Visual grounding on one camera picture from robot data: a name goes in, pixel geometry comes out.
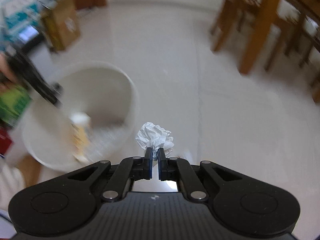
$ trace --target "brown box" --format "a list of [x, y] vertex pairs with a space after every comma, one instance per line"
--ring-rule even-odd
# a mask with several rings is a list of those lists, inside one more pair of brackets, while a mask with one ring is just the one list
[[74, 0], [58, 0], [57, 6], [42, 13], [42, 21], [56, 50], [64, 50], [80, 36]]

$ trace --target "red object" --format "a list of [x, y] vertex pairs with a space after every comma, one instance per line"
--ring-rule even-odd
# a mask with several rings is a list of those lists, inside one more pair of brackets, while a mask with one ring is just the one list
[[5, 155], [11, 144], [12, 140], [7, 130], [0, 127], [0, 154]]

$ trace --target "white floor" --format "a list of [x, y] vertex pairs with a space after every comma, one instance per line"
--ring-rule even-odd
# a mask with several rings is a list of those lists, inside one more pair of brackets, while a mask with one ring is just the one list
[[137, 129], [170, 130], [174, 155], [211, 160], [283, 187], [300, 202], [299, 239], [320, 234], [320, 111], [307, 86], [310, 67], [281, 55], [266, 74], [237, 70], [249, 27], [210, 51], [210, 12], [169, 5], [111, 5], [81, 18], [81, 39], [55, 56], [60, 67], [103, 60], [124, 70], [140, 94]]

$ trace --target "crumpled white paper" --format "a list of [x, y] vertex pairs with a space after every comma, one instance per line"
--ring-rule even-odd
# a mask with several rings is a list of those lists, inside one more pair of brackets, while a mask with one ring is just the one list
[[161, 128], [159, 125], [146, 122], [137, 133], [136, 141], [144, 150], [147, 147], [151, 147], [153, 149], [153, 159], [156, 161], [159, 148], [164, 149], [165, 156], [172, 152], [174, 143], [172, 142], [173, 137], [169, 137], [170, 133], [170, 131]]

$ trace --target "white trash bin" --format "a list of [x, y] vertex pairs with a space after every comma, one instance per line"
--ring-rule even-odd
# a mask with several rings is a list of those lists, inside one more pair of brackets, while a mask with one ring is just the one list
[[39, 96], [23, 118], [23, 141], [41, 164], [63, 172], [85, 166], [72, 155], [69, 116], [76, 112], [91, 117], [92, 139], [98, 141], [87, 150], [91, 163], [108, 159], [134, 136], [138, 94], [124, 72], [111, 64], [93, 61], [72, 65], [54, 80], [63, 87], [61, 106], [56, 108]]

